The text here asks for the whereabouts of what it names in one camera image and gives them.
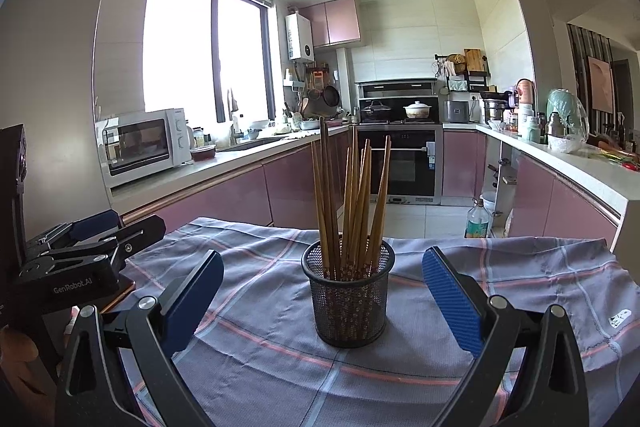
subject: microwave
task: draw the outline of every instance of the microwave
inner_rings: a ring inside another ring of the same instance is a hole
[[[191,160],[184,109],[113,116],[96,122],[95,136],[109,188]]]

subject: tablecloth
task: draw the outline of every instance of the tablecloth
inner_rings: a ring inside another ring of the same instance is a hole
[[[207,251],[222,254],[224,282],[191,343],[174,363],[218,427],[428,426],[472,357],[456,344],[422,283],[420,261],[437,245],[457,270],[516,308],[568,311],[582,355],[591,425],[611,415],[640,372],[639,287],[604,241],[553,238],[387,239],[396,253],[382,336],[337,349],[314,329],[300,266],[318,231],[199,218],[133,256],[124,273],[137,289],[130,307],[187,275]],[[614,327],[622,310],[631,315]],[[514,352],[484,424],[500,416],[523,349]],[[150,423],[161,425],[125,352],[130,381]]]

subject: ribbed blue pad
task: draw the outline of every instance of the ribbed blue pad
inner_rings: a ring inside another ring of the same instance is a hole
[[[481,317],[432,248],[422,256],[422,277],[458,345],[477,359],[484,346]]]

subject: white tile floor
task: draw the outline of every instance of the white tile floor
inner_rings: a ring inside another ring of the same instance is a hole
[[[387,204],[384,235],[398,239],[463,237],[468,210],[466,206]],[[373,212],[372,203],[369,207],[369,226]],[[342,218],[338,225],[342,231]]]

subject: window frame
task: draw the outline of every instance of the window frame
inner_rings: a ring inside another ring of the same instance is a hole
[[[269,42],[268,8],[253,0],[241,0],[252,4],[260,10],[260,36],[262,39],[262,64],[264,67],[264,84],[266,88],[267,115],[269,120],[275,120],[276,104],[273,90],[273,69],[271,68],[271,46]],[[220,46],[218,35],[218,0],[211,0],[211,66],[213,73],[213,97],[216,108],[216,121],[227,122],[225,102],[220,82]]]

